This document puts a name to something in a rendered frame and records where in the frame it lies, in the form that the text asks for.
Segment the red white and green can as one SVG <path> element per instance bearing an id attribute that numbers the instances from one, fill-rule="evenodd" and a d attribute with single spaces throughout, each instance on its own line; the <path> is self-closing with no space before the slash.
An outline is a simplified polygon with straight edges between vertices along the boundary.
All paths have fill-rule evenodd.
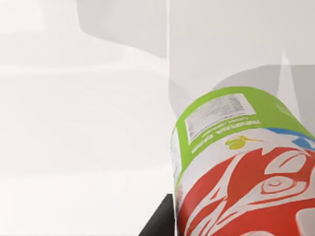
<path id="1" fill-rule="evenodd" d="M 315 136 L 273 95 L 226 87 L 172 133 L 178 236 L 315 236 Z"/>

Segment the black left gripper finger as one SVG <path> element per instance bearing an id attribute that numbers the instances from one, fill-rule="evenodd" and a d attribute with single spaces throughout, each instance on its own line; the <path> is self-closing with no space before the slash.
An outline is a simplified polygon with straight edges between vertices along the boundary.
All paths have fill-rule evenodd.
<path id="1" fill-rule="evenodd" d="M 138 236 L 175 236 L 175 231 L 173 195 L 168 193 Z"/>

